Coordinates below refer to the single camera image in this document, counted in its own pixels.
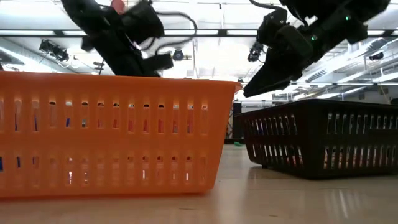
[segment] plastic basket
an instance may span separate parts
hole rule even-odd
[[[398,107],[303,100],[238,115],[251,161],[308,179],[398,170]]]
[[[213,188],[234,82],[0,73],[0,197]]]

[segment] orange basket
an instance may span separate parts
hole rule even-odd
[[[213,188],[235,82],[0,73],[0,197]]]

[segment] black basket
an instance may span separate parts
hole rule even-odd
[[[398,170],[398,106],[302,100],[237,117],[265,168],[308,179]]]

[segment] tan floor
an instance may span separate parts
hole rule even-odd
[[[1,202],[0,223],[398,223],[398,177],[309,181],[251,163],[225,146],[202,196]]]

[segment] green object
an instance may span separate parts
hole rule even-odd
[[[239,147],[240,147],[240,146],[243,146],[243,145],[242,145],[241,143],[239,143],[239,142],[234,142],[234,145],[235,145],[235,146],[239,146]]]

